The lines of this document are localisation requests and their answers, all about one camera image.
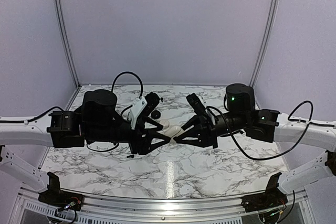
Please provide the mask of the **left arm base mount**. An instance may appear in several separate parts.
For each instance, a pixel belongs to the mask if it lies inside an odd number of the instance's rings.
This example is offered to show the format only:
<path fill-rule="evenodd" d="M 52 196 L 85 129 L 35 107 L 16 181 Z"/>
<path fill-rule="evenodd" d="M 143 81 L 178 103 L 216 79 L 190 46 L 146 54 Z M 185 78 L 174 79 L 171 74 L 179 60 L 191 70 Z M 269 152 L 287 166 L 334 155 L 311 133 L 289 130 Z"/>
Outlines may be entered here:
<path fill-rule="evenodd" d="M 38 201 L 63 209 L 73 202 L 74 205 L 70 207 L 75 211 L 80 211 L 84 196 L 79 193 L 62 190 L 59 177 L 52 172 L 47 172 L 46 175 L 48 178 L 47 186 L 46 189 L 39 193 Z"/>

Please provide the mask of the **black round earbud case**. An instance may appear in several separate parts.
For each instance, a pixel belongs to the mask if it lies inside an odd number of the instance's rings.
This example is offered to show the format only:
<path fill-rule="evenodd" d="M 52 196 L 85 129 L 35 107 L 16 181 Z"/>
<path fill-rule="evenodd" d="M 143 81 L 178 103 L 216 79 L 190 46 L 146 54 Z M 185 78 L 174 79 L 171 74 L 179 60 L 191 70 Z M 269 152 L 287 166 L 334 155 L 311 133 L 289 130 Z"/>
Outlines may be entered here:
<path fill-rule="evenodd" d="M 151 118 L 152 119 L 159 119 L 161 117 L 161 112 L 158 110 L 154 110 L 153 112 L 151 112 Z"/>

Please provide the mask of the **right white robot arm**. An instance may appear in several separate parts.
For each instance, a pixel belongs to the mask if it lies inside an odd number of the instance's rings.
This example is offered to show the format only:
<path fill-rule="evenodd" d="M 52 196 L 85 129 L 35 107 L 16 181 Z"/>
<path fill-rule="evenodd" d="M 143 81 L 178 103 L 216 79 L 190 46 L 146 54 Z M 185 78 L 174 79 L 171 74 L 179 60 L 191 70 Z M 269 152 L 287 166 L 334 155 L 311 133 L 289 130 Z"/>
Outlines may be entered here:
<path fill-rule="evenodd" d="M 196 94 L 187 96 L 195 115 L 182 126 L 175 142 L 197 147 L 218 146 L 220 136 L 233 137 L 243 130 L 247 137 L 263 142 L 289 142 L 324 149 L 313 160 L 286 173 L 273 175 L 260 203 L 271 207 L 282 194 L 286 195 L 307 184 L 335 175 L 335 123 L 317 122 L 312 118 L 295 118 L 276 110 L 255 108 L 254 89 L 242 83 L 226 87 L 224 104 L 227 113 L 213 115 L 212 106 L 205 106 Z"/>

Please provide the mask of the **cream oval earbud case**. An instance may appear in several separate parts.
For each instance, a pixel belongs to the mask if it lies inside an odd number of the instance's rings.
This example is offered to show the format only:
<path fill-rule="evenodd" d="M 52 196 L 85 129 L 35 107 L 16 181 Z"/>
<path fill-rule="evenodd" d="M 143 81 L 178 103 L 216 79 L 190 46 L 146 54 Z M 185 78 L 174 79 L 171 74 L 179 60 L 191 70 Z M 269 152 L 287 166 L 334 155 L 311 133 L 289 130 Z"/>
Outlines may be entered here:
<path fill-rule="evenodd" d="M 163 134 L 170 138 L 174 138 L 174 137 L 180 136 L 183 133 L 184 133 L 184 130 L 180 126 L 172 126 L 169 129 L 167 129 Z"/>

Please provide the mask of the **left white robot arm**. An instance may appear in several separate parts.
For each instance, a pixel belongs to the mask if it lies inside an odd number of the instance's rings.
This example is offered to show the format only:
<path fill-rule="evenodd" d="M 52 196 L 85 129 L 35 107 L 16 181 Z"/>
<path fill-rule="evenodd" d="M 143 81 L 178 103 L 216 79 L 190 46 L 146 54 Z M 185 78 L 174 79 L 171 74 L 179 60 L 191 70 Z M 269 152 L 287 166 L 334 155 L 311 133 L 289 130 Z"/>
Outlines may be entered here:
<path fill-rule="evenodd" d="M 1 171 L 44 193 L 54 205 L 66 202 L 59 178 L 39 171 L 16 156 L 9 145 L 40 145 L 53 148 L 83 147 L 95 142 L 127 143 L 132 154 L 146 155 L 170 142 L 160 133 L 163 126 L 149 118 L 160 103 L 151 92 L 139 96 L 124 119 L 116 111 L 117 96 L 104 89 L 88 91 L 75 111 L 53 107 L 39 116 L 4 118 L 1 120 Z"/>

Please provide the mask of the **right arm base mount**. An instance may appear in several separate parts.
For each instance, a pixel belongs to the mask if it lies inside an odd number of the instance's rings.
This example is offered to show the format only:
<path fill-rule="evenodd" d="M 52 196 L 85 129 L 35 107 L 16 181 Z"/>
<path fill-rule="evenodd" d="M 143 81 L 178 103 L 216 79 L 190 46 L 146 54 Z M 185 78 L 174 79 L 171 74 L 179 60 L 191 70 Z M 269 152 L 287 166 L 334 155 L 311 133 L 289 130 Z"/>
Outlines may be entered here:
<path fill-rule="evenodd" d="M 246 212 L 278 207 L 288 202 L 287 194 L 282 193 L 278 188 L 281 174 L 279 172 L 270 177 L 263 193 L 255 193 L 242 197 L 241 206 L 244 207 Z"/>

